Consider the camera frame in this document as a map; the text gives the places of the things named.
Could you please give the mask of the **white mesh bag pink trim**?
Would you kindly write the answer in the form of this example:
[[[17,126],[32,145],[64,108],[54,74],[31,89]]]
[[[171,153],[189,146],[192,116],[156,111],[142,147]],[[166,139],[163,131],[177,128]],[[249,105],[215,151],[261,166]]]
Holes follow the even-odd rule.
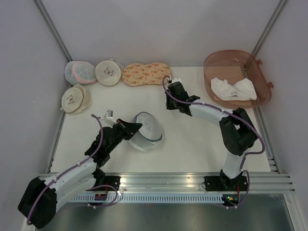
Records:
[[[97,82],[95,67],[85,61],[70,61],[64,69],[64,77],[70,84],[92,84]]]

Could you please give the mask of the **beige round bag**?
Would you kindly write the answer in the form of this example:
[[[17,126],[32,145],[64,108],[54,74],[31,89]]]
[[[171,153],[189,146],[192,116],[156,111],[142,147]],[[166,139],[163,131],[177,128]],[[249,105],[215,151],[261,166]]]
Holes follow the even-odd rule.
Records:
[[[61,111],[68,115],[78,115],[86,112],[92,106],[92,97],[80,84],[69,88],[62,96]]]
[[[104,86],[116,85],[122,78],[124,67],[114,60],[104,60],[95,67],[95,76],[98,82]]]

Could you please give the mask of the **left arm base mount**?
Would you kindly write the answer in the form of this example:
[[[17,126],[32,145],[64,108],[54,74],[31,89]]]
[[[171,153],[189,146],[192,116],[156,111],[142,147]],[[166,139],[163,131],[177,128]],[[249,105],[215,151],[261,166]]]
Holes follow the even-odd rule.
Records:
[[[120,176],[105,176],[103,180],[99,180],[94,184],[94,191],[118,191],[120,187],[120,180]]]

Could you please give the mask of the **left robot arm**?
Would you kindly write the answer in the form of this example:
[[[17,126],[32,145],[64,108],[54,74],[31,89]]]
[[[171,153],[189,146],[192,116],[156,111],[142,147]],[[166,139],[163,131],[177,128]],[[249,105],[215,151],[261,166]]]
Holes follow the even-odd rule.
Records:
[[[123,141],[130,140],[142,127],[117,119],[111,127],[100,125],[100,130],[85,157],[70,168],[48,178],[32,179],[18,205],[27,225],[45,227],[57,211],[70,199],[86,190],[99,191],[105,187],[105,173],[100,169],[110,153]]]

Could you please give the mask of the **orange floral fabric pouch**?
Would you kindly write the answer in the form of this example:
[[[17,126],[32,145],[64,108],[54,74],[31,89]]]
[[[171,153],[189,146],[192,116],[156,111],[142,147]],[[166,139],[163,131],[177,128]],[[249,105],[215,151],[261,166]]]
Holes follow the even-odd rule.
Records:
[[[131,87],[162,85],[162,79],[165,76],[173,76],[171,68],[165,63],[132,63],[124,68],[122,81]]]

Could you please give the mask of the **pink translucent plastic basket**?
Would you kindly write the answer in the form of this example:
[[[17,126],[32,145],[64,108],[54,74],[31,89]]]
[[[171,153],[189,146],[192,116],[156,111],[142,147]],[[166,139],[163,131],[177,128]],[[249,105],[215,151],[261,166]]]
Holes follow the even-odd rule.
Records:
[[[207,94],[215,103],[232,109],[265,105],[271,99],[273,84],[264,77],[259,67],[261,64],[261,60],[256,60],[253,55],[242,50],[221,50],[210,54],[204,62],[204,86]],[[211,80],[214,78],[226,79],[231,85],[247,78],[255,87],[257,99],[223,101],[211,89]]]

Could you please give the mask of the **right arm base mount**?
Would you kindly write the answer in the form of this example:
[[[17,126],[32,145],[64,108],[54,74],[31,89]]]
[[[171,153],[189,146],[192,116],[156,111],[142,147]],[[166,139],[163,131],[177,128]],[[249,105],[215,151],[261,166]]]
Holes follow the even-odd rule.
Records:
[[[244,192],[248,188],[246,176],[228,179],[220,176],[205,176],[205,190],[207,192]]]

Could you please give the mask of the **beige round bag lower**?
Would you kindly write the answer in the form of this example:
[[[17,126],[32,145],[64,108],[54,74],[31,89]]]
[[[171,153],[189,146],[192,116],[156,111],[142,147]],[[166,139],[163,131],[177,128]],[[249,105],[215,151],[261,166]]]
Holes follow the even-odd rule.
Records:
[[[69,88],[62,96],[61,111],[68,115],[78,115],[86,112],[92,106],[92,97],[80,84]]]

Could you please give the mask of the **white bra in basket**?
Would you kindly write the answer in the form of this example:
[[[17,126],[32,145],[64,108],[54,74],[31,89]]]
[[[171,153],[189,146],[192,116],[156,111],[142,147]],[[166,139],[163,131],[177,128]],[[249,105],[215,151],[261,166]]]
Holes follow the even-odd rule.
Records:
[[[211,80],[212,91],[223,101],[256,100],[257,94],[251,80],[244,78],[234,85],[228,81],[214,78]]]

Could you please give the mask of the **beige round bag upper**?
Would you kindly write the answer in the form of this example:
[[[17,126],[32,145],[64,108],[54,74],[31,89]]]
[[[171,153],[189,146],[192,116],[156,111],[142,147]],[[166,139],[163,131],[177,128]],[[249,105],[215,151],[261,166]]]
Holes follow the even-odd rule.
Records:
[[[104,86],[116,85],[122,78],[124,67],[114,60],[104,60],[95,67],[95,76],[98,82]]]

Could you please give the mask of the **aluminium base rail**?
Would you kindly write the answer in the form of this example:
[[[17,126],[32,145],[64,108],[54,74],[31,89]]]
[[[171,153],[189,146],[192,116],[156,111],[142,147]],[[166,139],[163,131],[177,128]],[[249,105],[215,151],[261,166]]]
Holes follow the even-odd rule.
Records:
[[[217,172],[203,173],[106,173],[119,176],[120,189],[128,193],[200,193],[205,176],[217,176]],[[249,192],[253,194],[294,193],[295,188],[288,174],[277,172],[252,172]]]

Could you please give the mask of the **white mesh bag blue zipper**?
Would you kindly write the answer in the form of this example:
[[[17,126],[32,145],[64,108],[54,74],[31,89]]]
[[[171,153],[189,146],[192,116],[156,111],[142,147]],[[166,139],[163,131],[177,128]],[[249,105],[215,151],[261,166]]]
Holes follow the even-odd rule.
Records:
[[[151,152],[163,146],[165,132],[152,114],[140,112],[135,115],[133,122],[142,124],[138,132],[128,141],[133,148],[142,152]]]

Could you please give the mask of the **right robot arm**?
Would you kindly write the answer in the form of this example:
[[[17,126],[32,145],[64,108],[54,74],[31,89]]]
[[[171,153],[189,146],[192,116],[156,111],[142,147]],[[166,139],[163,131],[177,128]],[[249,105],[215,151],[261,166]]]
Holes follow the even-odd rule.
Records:
[[[223,144],[227,150],[224,167],[220,171],[219,183],[225,190],[236,186],[242,176],[242,167],[247,155],[261,154],[265,144],[245,109],[223,109],[189,96],[179,78],[168,78],[163,84],[166,108],[179,110],[192,117],[204,119],[220,128]]]

